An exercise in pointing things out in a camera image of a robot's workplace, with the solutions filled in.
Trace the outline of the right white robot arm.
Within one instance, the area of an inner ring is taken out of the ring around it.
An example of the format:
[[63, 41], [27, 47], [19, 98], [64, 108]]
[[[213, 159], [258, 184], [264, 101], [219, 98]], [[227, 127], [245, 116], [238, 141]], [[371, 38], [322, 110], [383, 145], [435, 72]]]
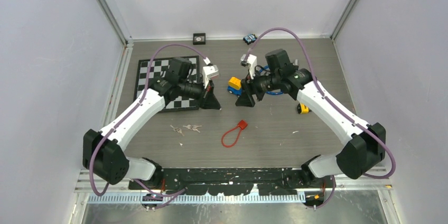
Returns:
[[269, 72], [262, 75], [255, 55], [241, 57], [248, 75], [241, 81], [236, 106], [254, 107], [266, 92], [280, 90], [309, 107], [343, 145], [338, 153], [318, 155], [302, 164], [301, 179], [306, 186], [315, 187], [323, 177], [338, 174], [357, 179], [385, 158], [386, 130], [380, 123], [370, 124], [346, 109], [307, 69], [294, 65], [285, 50], [274, 50], [265, 59]]

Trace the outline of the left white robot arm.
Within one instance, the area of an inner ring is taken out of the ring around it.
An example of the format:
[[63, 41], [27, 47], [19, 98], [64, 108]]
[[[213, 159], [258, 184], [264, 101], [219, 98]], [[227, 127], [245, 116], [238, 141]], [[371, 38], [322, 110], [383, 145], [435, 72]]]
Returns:
[[219, 70], [204, 59], [203, 82], [189, 80], [192, 62], [185, 58], [170, 61], [164, 76], [153, 76], [144, 84], [137, 99], [115, 120], [99, 131], [88, 130], [83, 136], [82, 164], [90, 175], [110, 185], [123, 179], [140, 179], [149, 189], [161, 185], [162, 175], [156, 164], [144, 158], [127, 157], [124, 153], [135, 134], [158, 112], [177, 97], [196, 100], [201, 109], [221, 108], [213, 90], [213, 77]]

